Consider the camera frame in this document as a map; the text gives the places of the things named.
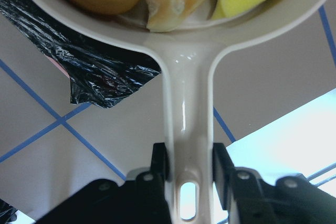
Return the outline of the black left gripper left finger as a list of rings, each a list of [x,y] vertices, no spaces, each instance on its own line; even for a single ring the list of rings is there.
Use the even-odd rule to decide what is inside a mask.
[[[37,220],[37,223],[172,223],[165,199],[169,174],[164,143],[155,143],[150,168],[123,185],[97,179]]]

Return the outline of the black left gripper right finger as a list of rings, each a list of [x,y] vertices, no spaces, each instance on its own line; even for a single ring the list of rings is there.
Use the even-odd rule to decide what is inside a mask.
[[[274,185],[250,168],[234,166],[224,144],[213,145],[213,181],[228,223],[335,223],[335,197],[302,175]]]

